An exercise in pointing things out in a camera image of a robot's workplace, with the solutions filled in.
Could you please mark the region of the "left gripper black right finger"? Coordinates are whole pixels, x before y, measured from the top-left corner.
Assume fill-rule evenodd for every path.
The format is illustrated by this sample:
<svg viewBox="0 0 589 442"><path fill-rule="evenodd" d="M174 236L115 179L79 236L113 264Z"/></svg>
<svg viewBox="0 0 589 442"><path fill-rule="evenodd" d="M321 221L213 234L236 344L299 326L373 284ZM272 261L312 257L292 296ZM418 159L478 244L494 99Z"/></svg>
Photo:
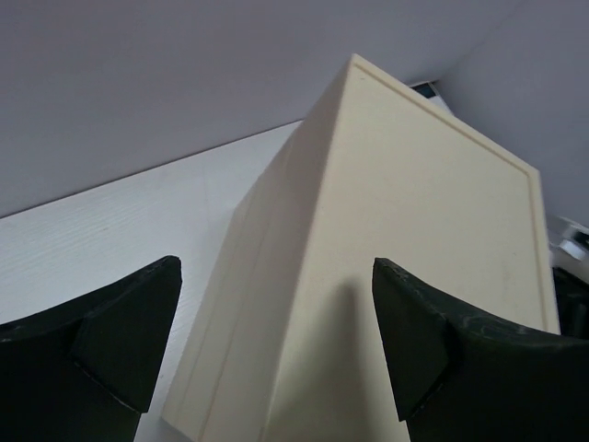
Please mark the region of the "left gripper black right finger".
<svg viewBox="0 0 589 442"><path fill-rule="evenodd" d="M490 314L385 258L372 294L411 440L587 439L587 341Z"/></svg>

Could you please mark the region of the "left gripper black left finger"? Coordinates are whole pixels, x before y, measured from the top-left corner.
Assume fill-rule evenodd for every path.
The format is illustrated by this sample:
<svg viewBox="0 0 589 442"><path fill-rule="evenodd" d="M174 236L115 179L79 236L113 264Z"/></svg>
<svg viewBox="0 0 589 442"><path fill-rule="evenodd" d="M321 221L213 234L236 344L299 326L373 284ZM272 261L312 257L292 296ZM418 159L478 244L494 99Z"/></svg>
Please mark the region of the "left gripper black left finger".
<svg viewBox="0 0 589 442"><path fill-rule="evenodd" d="M182 286L165 256L1 326L4 441L132 441L149 411Z"/></svg>

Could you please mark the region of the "cream drawer cabinet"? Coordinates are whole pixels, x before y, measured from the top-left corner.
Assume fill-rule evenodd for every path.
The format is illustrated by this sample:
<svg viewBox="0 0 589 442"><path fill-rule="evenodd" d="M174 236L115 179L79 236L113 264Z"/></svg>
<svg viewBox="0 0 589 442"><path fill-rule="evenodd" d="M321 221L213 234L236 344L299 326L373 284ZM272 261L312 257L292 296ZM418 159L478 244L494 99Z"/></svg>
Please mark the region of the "cream drawer cabinet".
<svg viewBox="0 0 589 442"><path fill-rule="evenodd" d="M230 221L163 419L192 441L405 441L376 258L560 329L536 169L354 55Z"/></svg>

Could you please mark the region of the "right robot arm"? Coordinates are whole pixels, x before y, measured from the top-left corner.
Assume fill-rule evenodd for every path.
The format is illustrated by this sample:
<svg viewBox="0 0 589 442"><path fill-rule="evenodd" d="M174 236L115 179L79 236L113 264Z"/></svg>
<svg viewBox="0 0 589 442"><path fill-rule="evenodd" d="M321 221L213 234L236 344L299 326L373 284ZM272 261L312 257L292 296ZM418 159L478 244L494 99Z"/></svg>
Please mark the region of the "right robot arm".
<svg viewBox="0 0 589 442"><path fill-rule="evenodd" d="M554 215L547 226L560 332L587 340L588 227Z"/></svg>

